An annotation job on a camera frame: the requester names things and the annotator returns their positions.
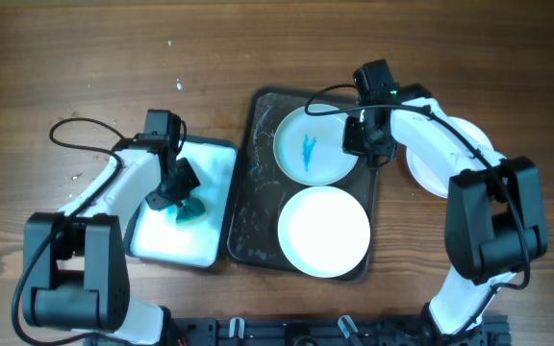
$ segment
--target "blue paint smear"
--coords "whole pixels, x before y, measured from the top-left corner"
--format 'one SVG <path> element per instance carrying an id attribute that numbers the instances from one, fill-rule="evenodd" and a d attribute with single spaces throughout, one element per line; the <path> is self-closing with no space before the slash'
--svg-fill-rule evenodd
<path id="1" fill-rule="evenodd" d="M 309 161 L 312 159 L 312 150 L 314 150 L 317 139 L 309 141 L 309 136 L 305 135 L 305 141 L 303 142 L 303 162 L 305 163 L 305 171 L 309 172 Z"/>

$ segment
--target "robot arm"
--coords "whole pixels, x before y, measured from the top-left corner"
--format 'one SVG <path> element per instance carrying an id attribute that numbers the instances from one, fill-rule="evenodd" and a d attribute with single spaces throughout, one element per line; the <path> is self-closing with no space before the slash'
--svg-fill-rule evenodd
<path id="1" fill-rule="evenodd" d="M 482 312 L 496 293 L 523 270 L 521 242 L 515 218 L 522 223 L 528 258 L 546 252 L 547 238 L 538 169 L 522 157 L 506 160 L 481 145 L 450 120 L 438 102 L 420 85 L 399 87 L 385 61 L 365 64 L 354 74 L 361 118 L 348 117 L 343 150 L 366 156 L 369 165 L 378 157 L 391 159 L 396 143 L 419 156 L 448 188 L 445 246 L 452 268 L 438 295 L 422 312 L 421 344 L 455 342 L 462 328 L 471 331 L 482 322 Z M 373 105 L 388 105 L 373 108 Z M 390 105 L 426 108 L 452 127 L 490 164 L 487 168 L 439 121 L 423 113 L 391 109 Z M 493 174 L 502 179 L 516 213 L 510 209 L 491 215 L 494 198 L 506 202 Z"/>
<path id="2" fill-rule="evenodd" d="M 122 167 L 85 210 L 75 214 L 112 176 L 115 158 L 59 212 L 37 212 L 29 218 L 25 266 L 45 238 L 58 234 L 39 256 L 23 288 L 22 310 L 29 325 L 98 332 L 138 345 L 152 345 L 166 337 L 164 333 L 172 334 L 167 309 L 130 296 L 121 232 L 143 200 L 154 210 L 181 206 L 199 186 L 188 161 L 177 160 L 182 124 L 185 129 L 170 111 L 149 111 L 144 132 L 121 139 L 113 148 Z M 57 260 L 74 255 L 85 257 L 85 270 L 58 267 Z"/>

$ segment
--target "black tray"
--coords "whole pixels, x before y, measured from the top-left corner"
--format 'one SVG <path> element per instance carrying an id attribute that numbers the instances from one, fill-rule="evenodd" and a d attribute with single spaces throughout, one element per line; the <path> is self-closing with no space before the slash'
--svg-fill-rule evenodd
<path id="1" fill-rule="evenodd" d="M 233 179 L 238 193 L 232 204 L 229 201 L 234 206 L 232 225 L 229 234 L 222 236 L 222 252 L 236 263 L 301 273 L 281 250 L 277 221 L 286 202 L 308 186 L 291 180 L 279 168 L 273 155 L 273 137 L 281 121 L 303 107 L 311 95 L 308 91 L 265 87 L 252 98 Z M 317 102 L 342 109 L 355 105 L 354 99 L 336 95 L 318 97 Z M 369 169 L 364 159 L 359 159 L 347 176 L 331 184 L 347 191 L 363 206 L 371 225 L 371 241 L 363 260 L 333 280 L 353 282 L 366 274 L 377 185 L 378 170 Z"/>

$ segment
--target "wood grain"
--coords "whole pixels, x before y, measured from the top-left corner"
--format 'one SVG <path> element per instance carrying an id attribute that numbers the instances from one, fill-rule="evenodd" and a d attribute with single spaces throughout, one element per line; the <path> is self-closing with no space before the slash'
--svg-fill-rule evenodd
<path id="1" fill-rule="evenodd" d="M 169 3 L 33 1 L 44 7 L 0 9 L 0 344 L 20 343 L 10 300 L 25 220 L 78 195 L 105 165 L 102 155 L 50 143 L 58 119 L 93 117 L 131 136 L 147 109 L 163 108 L 182 115 L 192 134 L 239 143 L 257 88 L 345 83 L 362 63 L 386 58 L 402 84 L 422 83 L 448 114 L 479 125 L 506 156 L 526 155 L 539 166 L 549 251 L 533 265 L 531 285 L 502 292 L 490 311 L 510 316 L 515 345 L 554 345 L 554 2 Z M 85 125 L 63 129 L 61 137 L 114 142 Z M 413 181 L 403 159 L 400 151 L 381 173 L 363 283 L 228 263 L 209 275 L 131 260 L 133 294 L 175 316 L 418 313 L 449 267 L 445 202 Z"/>

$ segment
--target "white plate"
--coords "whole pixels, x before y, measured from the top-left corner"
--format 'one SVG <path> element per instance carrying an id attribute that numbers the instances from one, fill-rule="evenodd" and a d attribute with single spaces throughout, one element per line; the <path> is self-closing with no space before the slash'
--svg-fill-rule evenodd
<path id="1" fill-rule="evenodd" d="M 286 203 L 277 225 L 279 245 L 300 271 L 319 278 L 349 272 L 369 247 L 365 210 L 347 192 L 331 186 L 309 187 Z"/>
<path id="2" fill-rule="evenodd" d="M 310 111 L 334 111 L 333 106 L 314 104 Z M 301 107 L 279 124 L 273 152 L 279 168 L 303 185 L 329 185 L 345 177 L 358 157 L 343 153 L 343 129 L 347 114 L 310 116 Z M 305 165 L 304 146 L 311 147 Z"/>
<path id="3" fill-rule="evenodd" d="M 492 149 L 491 141 L 476 125 L 467 120 L 454 116 L 450 116 L 450 120 L 463 129 L 466 134 L 478 141 L 478 143 Z M 405 157 L 414 179 L 422 185 L 424 189 L 436 196 L 440 196 L 441 198 L 448 197 L 447 187 L 443 185 L 440 178 L 438 178 L 438 176 L 433 173 L 431 168 L 424 164 L 424 162 L 416 154 L 414 154 L 410 148 L 406 150 Z"/>

